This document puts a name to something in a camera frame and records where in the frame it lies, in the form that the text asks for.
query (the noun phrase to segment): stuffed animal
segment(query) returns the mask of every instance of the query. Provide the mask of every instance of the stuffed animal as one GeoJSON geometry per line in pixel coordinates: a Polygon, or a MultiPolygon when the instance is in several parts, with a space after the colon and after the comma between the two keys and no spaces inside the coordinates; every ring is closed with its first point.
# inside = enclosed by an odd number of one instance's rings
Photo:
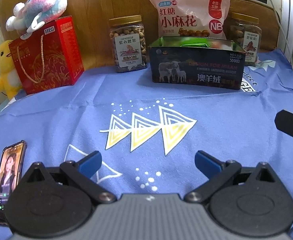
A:
{"type": "Polygon", "coordinates": [[[7,31],[17,30],[22,40],[29,38],[32,32],[47,22],[59,18],[66,10],[68,0],[27,0],[18,3],[13,15],[6,22],[7,31]]]}
{"type": "Polygon", "coordinates": [[[14,67],[13,59],[9,50],[11,40],[0,45],[0,92],[5,91],[11,100],[22,89],[18,73],[14,67]]]}

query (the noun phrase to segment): phone screen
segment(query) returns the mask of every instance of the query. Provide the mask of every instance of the phone screen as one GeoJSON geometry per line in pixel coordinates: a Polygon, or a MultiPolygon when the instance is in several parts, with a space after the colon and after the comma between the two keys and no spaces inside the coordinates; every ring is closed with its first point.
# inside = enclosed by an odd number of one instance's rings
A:
{"type": "Polygon", "coordinates": [[[0,161],[0,224],[5,223],[5,203],[21,178],[24,152],[27,144],[21,141],[3,150],[0,161]]]}

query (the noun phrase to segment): gold jar lid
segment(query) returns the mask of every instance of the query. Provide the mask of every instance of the gold jar lid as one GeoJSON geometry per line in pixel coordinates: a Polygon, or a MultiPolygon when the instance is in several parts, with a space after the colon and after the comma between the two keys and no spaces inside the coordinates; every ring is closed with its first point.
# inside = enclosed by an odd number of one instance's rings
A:
{"type": "Polygon", "coordinates": [[[240,13],[232,13],[231,17],[233,19],[237,19],[237,20],[241,20],[241,21],[246,21],[246,22],[250,22],[250,23],[255,23],[255,24],[259,24],[259,19],[252,17],[252,16],[248,16],[245,14],[240,14],[240,13]]]}
{"type": "Polygon", "coordinates": [[[119,26],[119,25],[126,25],[130,23],[137,23],[142,22],[141,15],[133,15],[133,16],[125,16],[125,17],[118,17],[109,19],[109,25],[112,26],[119,26]]]}

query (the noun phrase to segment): jar label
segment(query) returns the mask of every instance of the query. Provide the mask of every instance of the jar label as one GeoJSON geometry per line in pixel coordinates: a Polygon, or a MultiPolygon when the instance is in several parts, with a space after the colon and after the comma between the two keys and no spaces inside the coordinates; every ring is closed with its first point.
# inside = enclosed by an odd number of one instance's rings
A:
{"type": "Polygon", "coordinates": [[[140,37],[138,33],[115,37],[120,67],[142,64],[140,37]]]}
{"type": "Polygon", "coordinates": [[[245,50],[245,62],[255,62],[260,35],[244,32],[243,49],[245,50]]]}

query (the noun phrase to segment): black box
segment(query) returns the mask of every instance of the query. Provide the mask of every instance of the black box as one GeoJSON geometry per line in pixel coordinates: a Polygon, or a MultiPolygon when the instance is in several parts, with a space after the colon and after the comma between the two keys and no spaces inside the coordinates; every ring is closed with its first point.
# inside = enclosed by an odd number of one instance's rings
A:
{"type": "Polygon", "coordinates": [[[237,89],[245,51],[234,41],[161,37],[149,46],[152,81],[237,89]]]}

